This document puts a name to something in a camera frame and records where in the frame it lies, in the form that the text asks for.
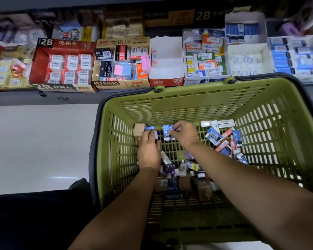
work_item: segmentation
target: white tile floor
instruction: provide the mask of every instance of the white tile floor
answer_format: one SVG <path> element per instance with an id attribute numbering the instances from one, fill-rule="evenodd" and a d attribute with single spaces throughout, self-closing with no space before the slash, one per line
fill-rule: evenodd
<path id="1" fill-rule="evenodd" d="M 67 189 L 77 179 L 88 179 L 96 109 L 97 105 L 82 104 L 0 106 L 0 194 Z M 218 247 L 271 249 L 261 242 Z"/>

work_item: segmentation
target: black pants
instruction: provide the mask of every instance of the black pants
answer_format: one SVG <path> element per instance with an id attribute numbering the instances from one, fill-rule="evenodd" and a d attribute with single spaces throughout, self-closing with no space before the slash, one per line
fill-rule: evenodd
<path id="1" fill-rule="evenodd" d="M 95 215 L 82 189 L 0 195 L 0 250 L 67 249 Z"/>

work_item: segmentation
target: hand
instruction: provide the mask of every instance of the hand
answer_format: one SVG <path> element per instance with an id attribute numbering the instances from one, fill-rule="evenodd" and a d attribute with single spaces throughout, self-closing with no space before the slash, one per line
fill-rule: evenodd
<path id="1" fill-rule="evenodd" d="M 153 168 L 160 171 L 161 165 L 161 140 L 155 144 L 155 129 L 146 130 L 140 139 L 137 153 L 139 168 Z"/>
<path id="2" fill-rule="evenodd" d="M 185 150 L 188 150 L 193 143 L 200 142 L 196 127 L 184 120 L 174 124 L 173 130 L 168 131 L 168 133 L 176 138 Z"/>

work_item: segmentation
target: bracelet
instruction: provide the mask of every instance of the bracelet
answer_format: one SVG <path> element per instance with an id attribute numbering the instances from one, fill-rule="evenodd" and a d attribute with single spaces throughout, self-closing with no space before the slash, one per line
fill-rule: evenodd
<path id="1" fill-rule="evenodd" d="M 199 141 L 199 138 L 198 138 L 198 137 L 196 137 L 196 136 L 190 136 L 189 138 L 186 139 L 186 141 L 184 141 L 184 144 L 183 144 L 183 148 L 184 148 L 184 149 L 186 149 L 184 146 L 185 146 L 187 140 L 190 139 L 190 138 L 192 138 L 192 137 L 197 138 L 198 141 Z"/>

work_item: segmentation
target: green shopping basket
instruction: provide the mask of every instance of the green shopping basket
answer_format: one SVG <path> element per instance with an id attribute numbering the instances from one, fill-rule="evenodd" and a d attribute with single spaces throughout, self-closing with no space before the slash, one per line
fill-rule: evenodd
<path id="1" fill-rule="evenodd" d="M 164 142 L 162 126 L 180 119 L 192 122 L 208 146 L 212 144 L 204 137 L 207 127 L 200 122 L 234 119 L 249 164 L 313 192 L 313 103 L 295 77 L 275 73 L 105 97 L 98 108 L 89 160 L 93 200 L 100 210 L 139 171 L 134 124 L 154 125 L 162 150 L 179 165 L 184 150 L 177 141 Z M 145 238 L 176 245 L 252 241 L 260 235 L 219 194 L 210 202 L 195 197 L 188 202 L 152 199 Z"/>

